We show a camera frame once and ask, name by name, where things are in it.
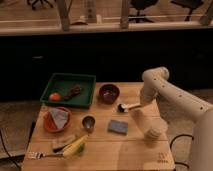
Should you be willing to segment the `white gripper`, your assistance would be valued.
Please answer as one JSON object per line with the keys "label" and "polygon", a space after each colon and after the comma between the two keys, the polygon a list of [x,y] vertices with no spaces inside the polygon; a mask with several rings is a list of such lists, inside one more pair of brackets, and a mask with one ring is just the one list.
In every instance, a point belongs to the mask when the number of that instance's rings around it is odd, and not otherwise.
{"label": "white gripper", "polygon": [[140,90],[140,104],[142,106],[150,104],[157,95],[158,93],[155,89],[151,88],[148,84],[144,84]]}

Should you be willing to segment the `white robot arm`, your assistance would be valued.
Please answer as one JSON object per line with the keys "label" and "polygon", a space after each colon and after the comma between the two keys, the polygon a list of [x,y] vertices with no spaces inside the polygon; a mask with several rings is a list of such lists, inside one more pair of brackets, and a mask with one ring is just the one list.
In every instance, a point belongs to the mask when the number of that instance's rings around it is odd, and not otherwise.
{"label": "white robot arm", "polygon": [[168,82],[169,71],[157,67],[143,72],[140,90],[142,106],[160,94],[184,110],[195,122],[189,154],[189,171],[213,171],[213,104],[210,104]]}

